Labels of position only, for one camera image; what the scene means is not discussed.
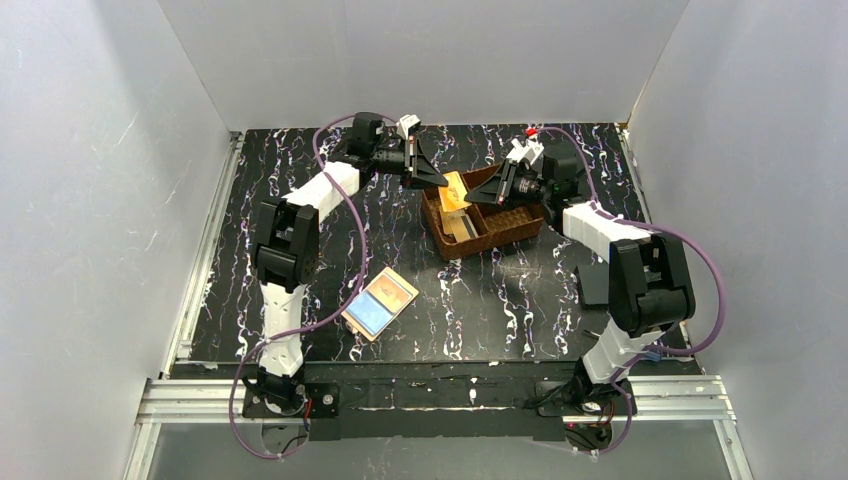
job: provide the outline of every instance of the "brown wicker basket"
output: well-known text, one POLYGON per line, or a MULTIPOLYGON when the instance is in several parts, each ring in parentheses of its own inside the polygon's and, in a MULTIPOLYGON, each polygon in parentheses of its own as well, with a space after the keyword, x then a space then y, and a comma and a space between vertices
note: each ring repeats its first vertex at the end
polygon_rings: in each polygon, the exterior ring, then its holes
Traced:
MULTIPOLYGON (((497 171, 498 165, 471 170, 461 175, 468 190, 480 185, 497 171)), ((457 243, 453 237, 444 234, 442 219, 439 215, 441 200, 438 188, 423 191, 421 208, 430 225, 430 231, 436 239, 439 254, 445 260, 467 257, 475 253, 491 250, 502 245, 535 237, 544 223, 542 207, 538 205, 504 209, 489 205, 471 205, 466 209, 471 222, 477 229, 477 238, 457 243)))

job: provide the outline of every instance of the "white wall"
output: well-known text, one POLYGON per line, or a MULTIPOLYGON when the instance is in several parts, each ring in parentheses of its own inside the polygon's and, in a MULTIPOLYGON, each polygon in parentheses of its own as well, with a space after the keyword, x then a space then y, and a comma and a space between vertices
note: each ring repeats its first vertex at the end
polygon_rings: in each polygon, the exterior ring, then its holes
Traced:
POLYGON ((688 0, 159 0, 231 130, 626 121, 688 0))
MULTIPOLYGON (((654 221, 724 271, 727 328, 701 361, 757 478, 845 478, 846 125, 839 0, 693 0, 631 122, 654 221)), ((699 301, 703 338, 715 304, 699 301)))
POLYGON ((119 478, 228 133, 155 0, 0 9, 2 478, 119 478))

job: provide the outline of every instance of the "gray floor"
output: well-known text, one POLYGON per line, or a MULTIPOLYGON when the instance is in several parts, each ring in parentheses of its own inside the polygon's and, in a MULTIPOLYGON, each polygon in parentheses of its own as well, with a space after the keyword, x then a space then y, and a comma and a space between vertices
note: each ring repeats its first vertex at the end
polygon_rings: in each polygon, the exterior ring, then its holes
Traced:
MULTIPOLYGON (((259 447, 260 427, 240 428, 259 447)), ((308 443, 279 462, 245 452, 229 425, 167 424, 149 478, 730 478, 713 423, 707 421, 634 422, 627 440, 597 461, 563 450, 568 448, 522 438, 374 438, 308 443)))

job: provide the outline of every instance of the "marble tabletop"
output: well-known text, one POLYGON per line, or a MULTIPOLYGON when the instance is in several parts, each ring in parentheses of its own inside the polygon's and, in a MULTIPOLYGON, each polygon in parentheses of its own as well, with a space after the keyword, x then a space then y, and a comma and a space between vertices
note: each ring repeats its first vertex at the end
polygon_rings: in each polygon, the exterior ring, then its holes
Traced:
MULTIPOLYGON (((559 126, 582 145, 604 207, 643 219, 615 125, 559 126)), ((466 171, 503 160, 510 139, 527 127, 428 126, 419 138, 439 171, 466 171)), ((311 155, 314 132, 246 133, 191 361, 236 362, 262 337, 262 298, 248 256, 255 211, 262 200, 279 198, 319 172, 311 155)), ((324 149, 340 135, 340 130, 323 134, 324 149)), ((541 141, 561 140, 546 132, 541 141)), ((401 190, 395 178, 376 176, 354 197, 367 230, 369 280, 389 266, 420 295, 375 342, 339 323, 305 334, 306 361, 575 360, 591 348, 595 340, 582 330, 601 331, 609 316, 577 304, 572 272, 578 264, 598 261, 589 249, 545 226, 538 237, 445 261, 423 217, 421 195, 401 190)), ((321 225, 322 256, 306 289, 304 323, 323 319, 351 293, 360 257, 352 218, 342 205, 321 225)), ((677 343, 678 337, 675 332, 668 341, 677 343)))

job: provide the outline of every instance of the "robotic arm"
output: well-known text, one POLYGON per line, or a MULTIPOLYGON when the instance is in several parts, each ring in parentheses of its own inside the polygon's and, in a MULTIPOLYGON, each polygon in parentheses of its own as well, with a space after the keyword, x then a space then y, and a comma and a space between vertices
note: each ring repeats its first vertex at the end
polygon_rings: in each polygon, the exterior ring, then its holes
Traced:
MULTIPOLYGON (((608 266, 600 266, 605 270, 600 276, 583 278, 578 268, 579 288, 583 302, 588 289, 597 290, 597 285, 590 285, 593 280, 608 282, 601 288, 607 288, 603 303, 609 305, 612 318, 597 344, 578 361, 573 378, 541 396, 547 402, 558 393, 572 406, 607 403, 619 395, 611 385, 614 373, 695 311, 683 244, 671 235, 623 225, 600 214, 580 182, 588 172, 576 150, 571 145, 543 149, 535 131, 527 133, 523 143, 513 140, 514 148, 497 172, 468 192, 465 200, 501 206, 541 204, 549 225, 607 262, 608 266), (542 165, 537 170, 533 163, 539 157, 542 165)), ((615 379, 619 386, 628 371, 615 379)), ((531 400, 528 407, 537 408, 539 402, 531 400)))
MULTIPOLYGON (((389 135, 381 116, 358 113, 322 175, 278 203, 262 202, 251 262, 262 290, 266 337, 301 325, 304 285, 312 280, 318 263, 318 225, 343 200, 327 175, 348 196, 375 173, 400 175, 401 184, 409 189, 447 186, 421 151, 416 136, 420 126, 417 116, 406 115, 398 121, 398 132, 389 135)), ((266 346, 256 383, 243 382, 255 396, 284 412, 295 411, 303 402, 301 365, 300 335, 289 335, 266 346)))

